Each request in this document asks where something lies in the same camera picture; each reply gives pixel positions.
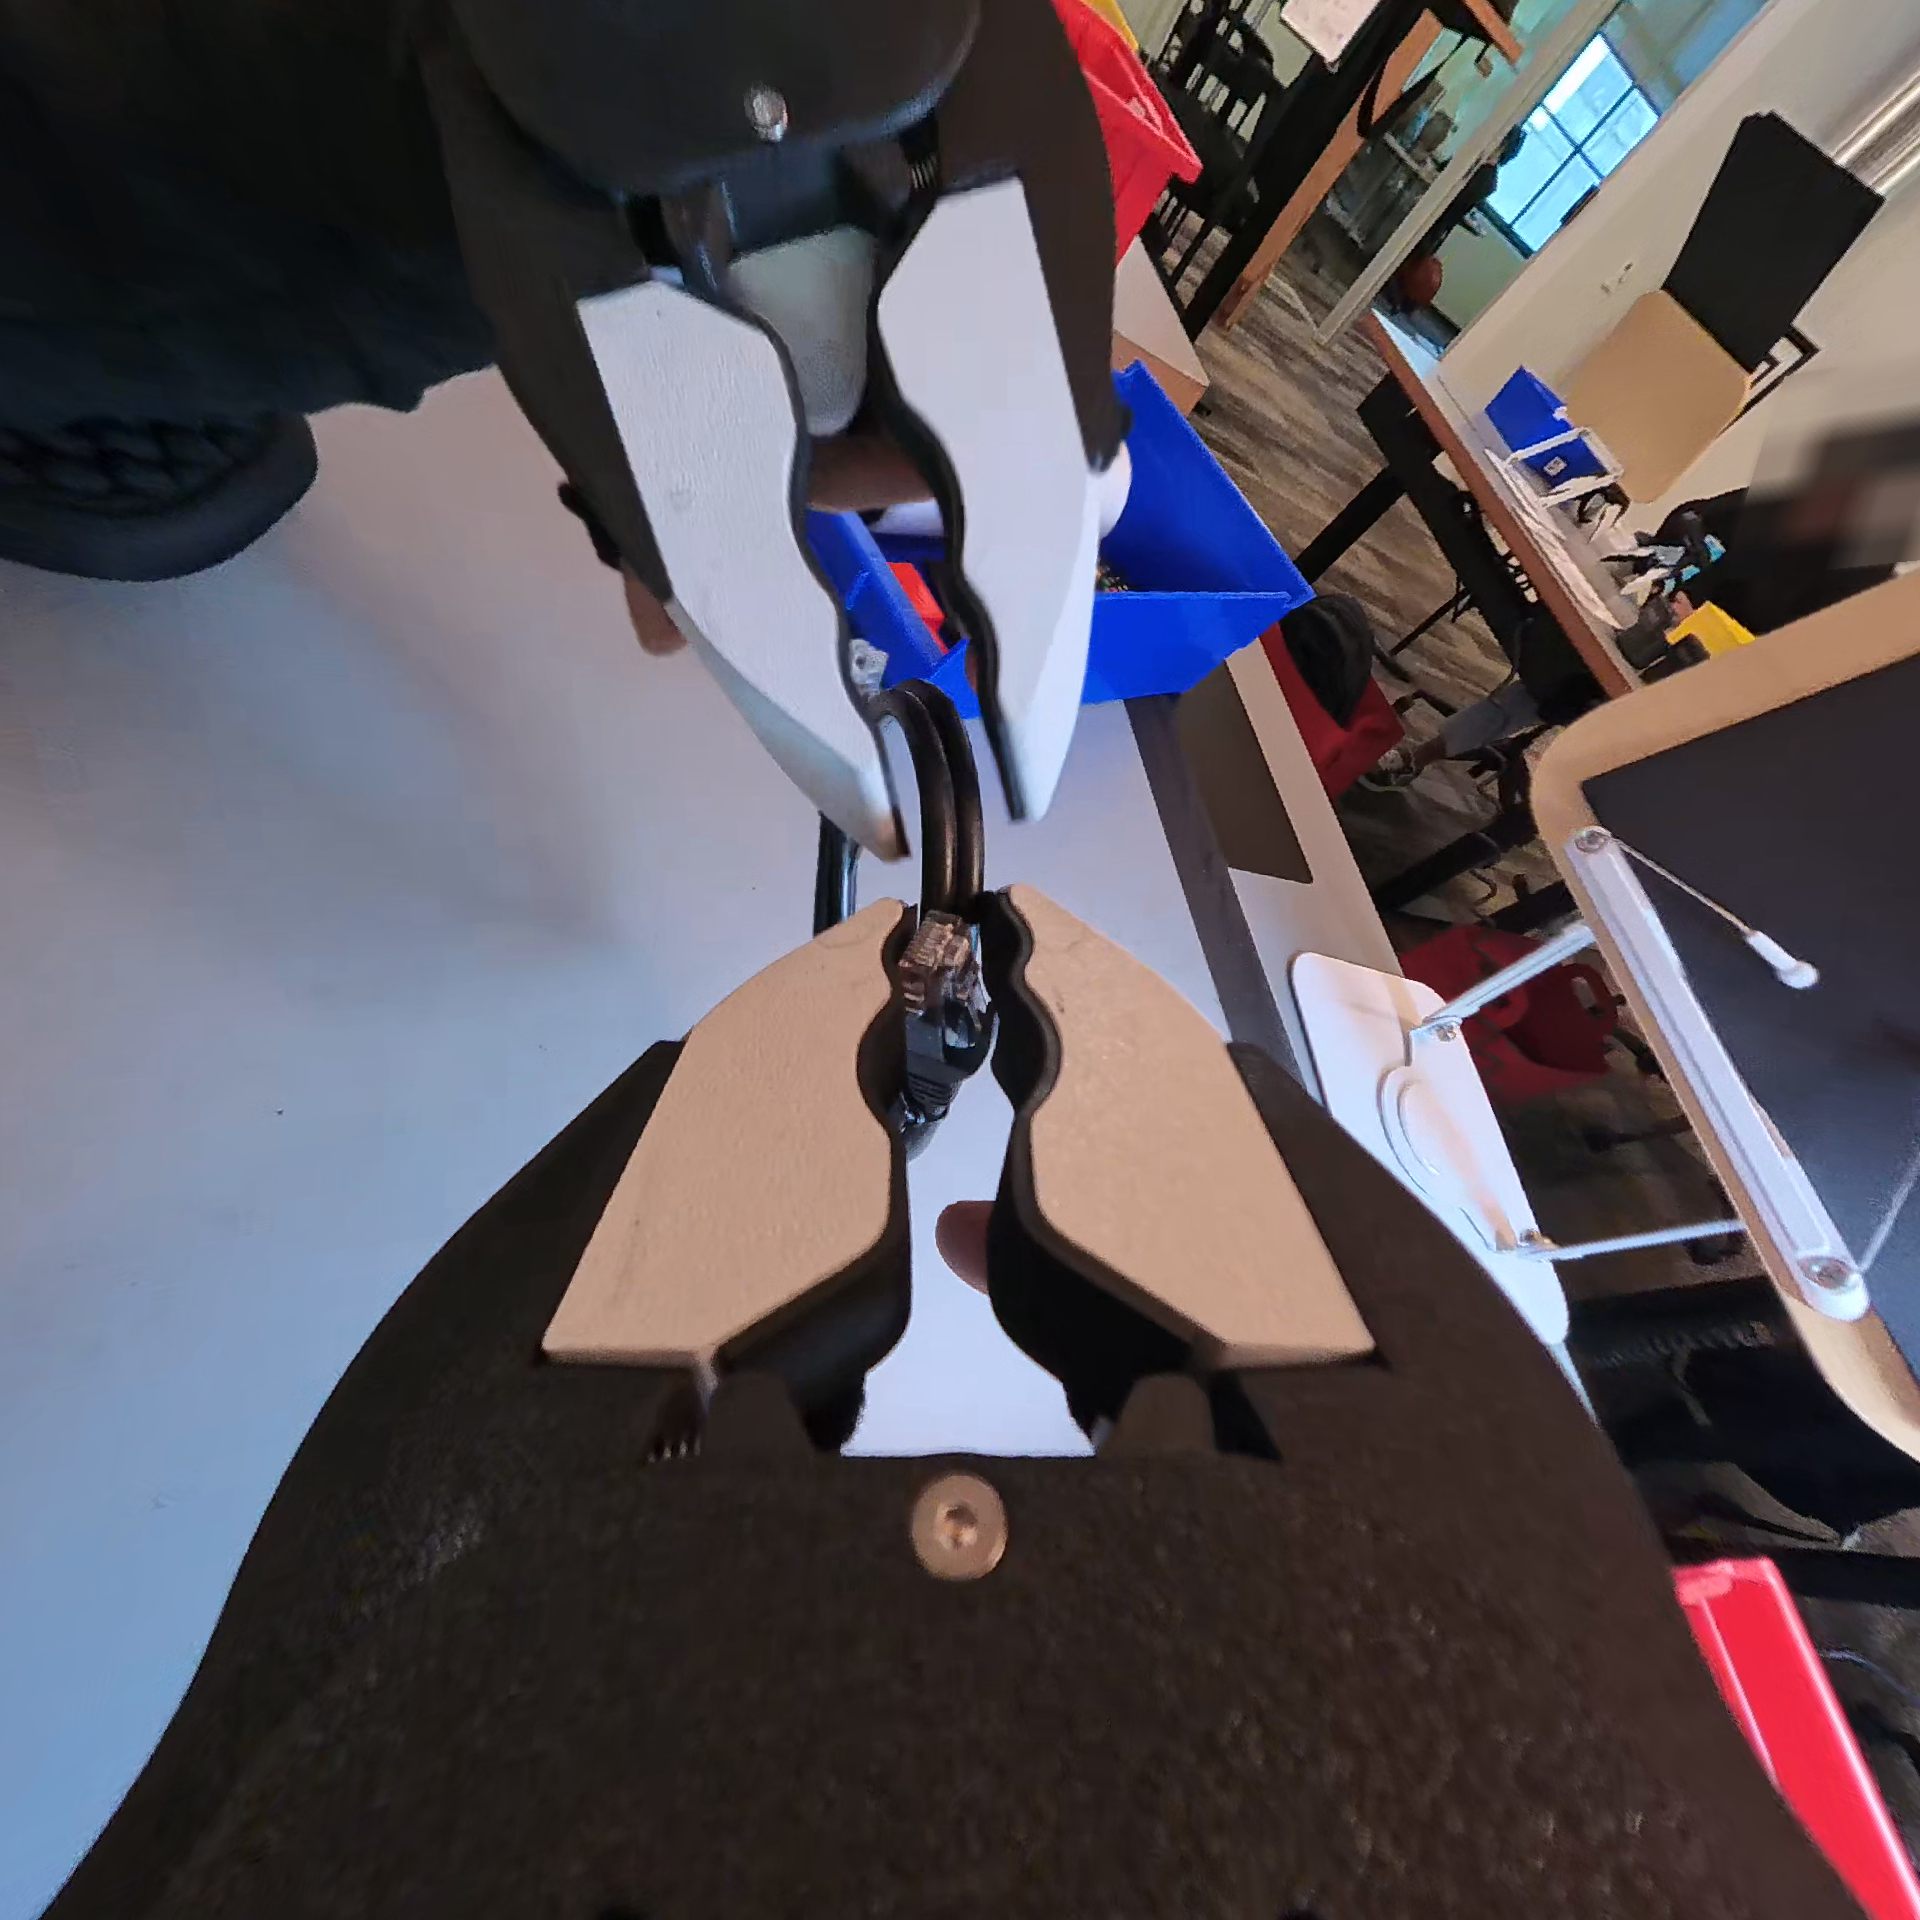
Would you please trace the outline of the person's left forearm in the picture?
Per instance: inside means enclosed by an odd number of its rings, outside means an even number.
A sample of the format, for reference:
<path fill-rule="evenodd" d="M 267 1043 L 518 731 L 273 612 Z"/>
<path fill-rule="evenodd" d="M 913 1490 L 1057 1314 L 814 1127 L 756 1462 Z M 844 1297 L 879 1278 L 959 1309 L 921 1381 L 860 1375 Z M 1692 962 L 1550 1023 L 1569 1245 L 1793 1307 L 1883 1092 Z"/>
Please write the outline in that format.
<path fill-rule="evenodd" d="M 5 425 L 407 412 L 489 365 L 432 13 L 7 3 Z"/>

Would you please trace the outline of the person's left hand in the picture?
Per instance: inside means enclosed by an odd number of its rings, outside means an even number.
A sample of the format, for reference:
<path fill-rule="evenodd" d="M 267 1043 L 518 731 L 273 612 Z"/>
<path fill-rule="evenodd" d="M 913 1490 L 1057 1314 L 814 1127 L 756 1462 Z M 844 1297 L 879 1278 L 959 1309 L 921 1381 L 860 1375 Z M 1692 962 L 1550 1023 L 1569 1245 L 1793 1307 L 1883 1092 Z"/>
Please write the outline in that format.
<path fill-rule="evenodd" d="M 877 427 L 857 425 L 808 445 L 807 505 L 816 511 L 883 514 L 929 501 L 929 481 Z"/>

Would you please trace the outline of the wooden post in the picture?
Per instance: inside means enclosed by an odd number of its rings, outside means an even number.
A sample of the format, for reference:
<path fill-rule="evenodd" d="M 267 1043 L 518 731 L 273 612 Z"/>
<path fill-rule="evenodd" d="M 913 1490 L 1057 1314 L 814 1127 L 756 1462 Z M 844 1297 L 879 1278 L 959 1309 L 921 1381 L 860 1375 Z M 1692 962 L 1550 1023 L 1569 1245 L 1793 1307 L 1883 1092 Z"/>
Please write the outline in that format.
<path fill-rule="evenodd" d="M 1361 4 L 1336 59 L 1312 52 L 1279 108 L 1261 119 L 1243 166 L 1257 205 L 1188 300 L 1184 323 L 1192 340 L 1239 323 L 1441 34 L 1505 63 L 1520 62 L 1516 9 L 1513 3 Z"/>

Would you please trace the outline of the black board with wooden back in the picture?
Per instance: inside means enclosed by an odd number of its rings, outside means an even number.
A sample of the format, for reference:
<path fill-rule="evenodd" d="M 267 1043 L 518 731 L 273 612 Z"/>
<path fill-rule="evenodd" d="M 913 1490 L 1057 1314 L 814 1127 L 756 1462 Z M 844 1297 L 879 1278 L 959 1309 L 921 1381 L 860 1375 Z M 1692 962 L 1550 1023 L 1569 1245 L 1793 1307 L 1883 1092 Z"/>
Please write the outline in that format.
<path fill-rule="evenodd" d="M 1772 354 L 1881 205 L 1782 117 L 1739 123 L 1664 281 L 1563 388 L 1627 501 L 1664 497 L 1751 410 Z"/>

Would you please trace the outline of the wooden desk with black legs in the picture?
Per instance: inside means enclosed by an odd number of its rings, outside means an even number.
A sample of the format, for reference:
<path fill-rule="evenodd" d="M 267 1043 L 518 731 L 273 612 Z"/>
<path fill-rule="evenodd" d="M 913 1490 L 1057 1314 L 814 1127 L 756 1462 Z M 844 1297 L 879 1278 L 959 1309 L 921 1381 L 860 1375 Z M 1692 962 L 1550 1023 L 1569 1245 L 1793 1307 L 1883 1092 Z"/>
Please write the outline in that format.
<path fill-rule="evenodd" d="M 1561 507 L 1545 503 L 1528 470 L 1508 465 L 1500 434 L 1441 379 L 1441 357 L 1432 348 L 1373 310 L 1359 318 L 1359 337 L 1376 348 L 1389 379 L 1393 398 L 1385 412 L 1417 415 L 1435 445 L 1431 457 L 1417 452 L 1415 466 L 1435 470 L 1445 465 L 1471 494 L 1489 537 L 1504 545 L 1606 698 L 1638 691 L 1641 670 L 1629 663 L 1617 635 L 1641 607 L 1617 590 L 1585 532 Z"/>

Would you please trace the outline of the red plastic bin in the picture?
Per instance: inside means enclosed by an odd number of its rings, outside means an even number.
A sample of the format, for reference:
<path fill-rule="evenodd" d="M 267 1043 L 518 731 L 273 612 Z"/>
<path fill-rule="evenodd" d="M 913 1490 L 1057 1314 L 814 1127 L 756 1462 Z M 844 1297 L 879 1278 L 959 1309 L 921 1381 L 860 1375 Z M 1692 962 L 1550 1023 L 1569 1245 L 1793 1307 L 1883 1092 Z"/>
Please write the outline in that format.
<path fill-rule="evenodd" d="M 1815 1849 L 1872 1917 L 1916 1917 L 1918 1877 L 1773 1561 L 1670 1572 L 1726 1710 Z"/>

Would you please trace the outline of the long red ribbed bin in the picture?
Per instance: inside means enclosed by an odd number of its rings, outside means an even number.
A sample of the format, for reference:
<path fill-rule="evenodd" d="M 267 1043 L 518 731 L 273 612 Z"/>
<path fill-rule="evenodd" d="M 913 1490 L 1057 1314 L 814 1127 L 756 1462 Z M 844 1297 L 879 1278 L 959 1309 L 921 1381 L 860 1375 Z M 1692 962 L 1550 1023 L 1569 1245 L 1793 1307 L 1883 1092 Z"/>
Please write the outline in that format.
<path fill-rule="evenodd" d="M 1088 95 L 1110 169 L 1116 258 L 1124 258 L 1169 186 L 1192 186 L 1204 162 L 1153 82 L 1119 9 L 1053 3 Z"/>

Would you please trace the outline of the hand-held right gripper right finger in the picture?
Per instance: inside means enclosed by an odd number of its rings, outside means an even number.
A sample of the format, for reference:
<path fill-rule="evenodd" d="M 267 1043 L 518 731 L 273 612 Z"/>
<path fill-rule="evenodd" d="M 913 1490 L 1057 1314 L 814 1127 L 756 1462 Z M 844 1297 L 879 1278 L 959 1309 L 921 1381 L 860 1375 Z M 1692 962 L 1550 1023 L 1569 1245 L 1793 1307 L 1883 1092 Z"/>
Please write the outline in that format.
<path fill-rule="evenodd" d="M 1012 1109 L 989 1222 L 1001 1327 L 1084 1433 L 1151 1375 L 1371 1361 L 1239 1060 L 1148 962 L 1029 885 L 981 903 Z"/>

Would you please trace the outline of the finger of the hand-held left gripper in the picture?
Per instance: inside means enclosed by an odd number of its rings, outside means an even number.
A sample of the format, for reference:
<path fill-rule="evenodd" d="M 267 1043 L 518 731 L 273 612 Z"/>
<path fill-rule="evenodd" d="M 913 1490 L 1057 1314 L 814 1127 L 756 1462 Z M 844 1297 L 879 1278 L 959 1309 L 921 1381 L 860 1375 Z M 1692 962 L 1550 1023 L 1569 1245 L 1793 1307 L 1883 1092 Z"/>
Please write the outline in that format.
<path fill-rule="evenodd" d="M 1088 674 L 1097 481 L 1020 182 L 932 201 L 875 300 L 877 348 L 927 445 L 1011 817 L 1053 802 Z"/>
<path fill-rule="evenodd" d="M 579 319 L 662 571 L 655 596 L 803 798 L 901 860 L 847 617 L 808 553 L 808 433 L 787 348 L 755 314 L 660 278 L 584 297 Z"/>

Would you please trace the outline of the red plastic basket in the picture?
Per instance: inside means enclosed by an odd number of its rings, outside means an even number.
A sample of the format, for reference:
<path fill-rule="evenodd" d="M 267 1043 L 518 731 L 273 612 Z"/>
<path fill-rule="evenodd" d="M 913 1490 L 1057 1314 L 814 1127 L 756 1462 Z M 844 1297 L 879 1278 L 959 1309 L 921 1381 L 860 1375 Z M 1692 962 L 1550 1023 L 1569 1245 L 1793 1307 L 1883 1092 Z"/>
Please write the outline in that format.
<path fill-rule="evenodd" d="M 1528 958 L 1543 942 L 1484 924 L 1451 925 L 1400 955 L 1407 979 L 1445 1002 Z M 1569 1092 L 1606 1071 L 1623 1002 L 1591 959 L 1550 966 L 1462 1023 L 1481 1083 L 1500 1109 Z"/>

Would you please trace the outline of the blue plastic bin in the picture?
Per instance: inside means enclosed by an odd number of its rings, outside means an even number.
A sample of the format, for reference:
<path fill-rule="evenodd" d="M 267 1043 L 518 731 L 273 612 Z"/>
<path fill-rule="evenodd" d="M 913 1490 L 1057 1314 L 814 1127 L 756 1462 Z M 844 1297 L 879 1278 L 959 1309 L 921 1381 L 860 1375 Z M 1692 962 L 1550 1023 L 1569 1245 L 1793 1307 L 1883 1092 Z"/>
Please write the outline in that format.
<path fill-rule="evenodd" d="M 1574 423 L 1568 402 L 1528 367 L 1502 383 L 1484 415 L 1504 445 L 1504 462 L 1528 474 L 1550 498 L 1606 489 L 1623 475 L 1599 436 Z"/>
<path fill-rule="evenodd" d="M 1181 695 L 1312 599 L 1294 561 L 1148 365 L 1118 371 L 1112 387 L 1132 415 L 1134 485 L 1097 549 L 1119 587 L 1095 595 L 1084 705 Z M 861 516 L 832 511 L 807 516 L 807 540 L 852 635 L 885 655 L 879 683 L 929 682 L 965 717 L 975 717 L 956 617 L 945 615 L 948 651 L 936 654 L 888 569 L 888 561 L 916 565 L 932 585 L 944 545 L 883 545 Z"/>

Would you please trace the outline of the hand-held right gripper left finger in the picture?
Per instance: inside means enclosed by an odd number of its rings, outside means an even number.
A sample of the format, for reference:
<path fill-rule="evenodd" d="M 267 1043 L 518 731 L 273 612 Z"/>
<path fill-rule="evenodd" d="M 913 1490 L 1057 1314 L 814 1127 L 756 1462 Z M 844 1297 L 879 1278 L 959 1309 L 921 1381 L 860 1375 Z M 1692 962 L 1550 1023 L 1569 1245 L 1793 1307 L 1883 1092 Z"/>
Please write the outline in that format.
<path fill-rule="evenodd" d="M 885 1081 L 905 925 L 901 901 L 861 908 L 687 1031 L 545 1324 L 549 1361 L 852 1397 L 899 1343 L 905 1149 Z"/>

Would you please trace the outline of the black board on white stand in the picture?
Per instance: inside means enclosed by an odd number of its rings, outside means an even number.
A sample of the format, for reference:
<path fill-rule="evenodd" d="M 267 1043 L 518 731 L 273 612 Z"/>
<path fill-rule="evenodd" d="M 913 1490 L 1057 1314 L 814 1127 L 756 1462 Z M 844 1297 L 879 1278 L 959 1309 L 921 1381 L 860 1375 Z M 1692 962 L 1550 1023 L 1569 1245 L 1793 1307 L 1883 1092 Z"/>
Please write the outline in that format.
<path fill-rule="evenodd" d="M 1302 951 L 1332 1115 L 1518 1303 L 1581 1258 L 1739 1230 L 1829 1389 L 1916 1457 L 1918 581 L 1591 710 L 1532 782 L 1572 921 L 1441 997 Z M 1721 1217 L 1540 1233 L 1468 1019 L 1595 954 L 1723 1191 Z"/>

